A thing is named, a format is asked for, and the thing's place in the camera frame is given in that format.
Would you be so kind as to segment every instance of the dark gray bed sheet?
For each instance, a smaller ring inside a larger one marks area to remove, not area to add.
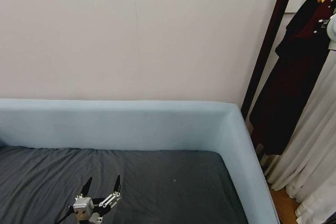
[[[24,147],[0,148],[0,222],[55,223],[90,176],[89,195],[98,198],[118,174],[123,198],[103,224],[247,223],[216,153]]]

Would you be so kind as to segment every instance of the black coat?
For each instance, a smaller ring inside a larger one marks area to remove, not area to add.
[[[322,70],[330,39],[319,29],[319,20],[330,18],[334,4],[336,0],[307,0],[276,48],[279,59],[249,117],[252,141],[268,155],[285,150]]]

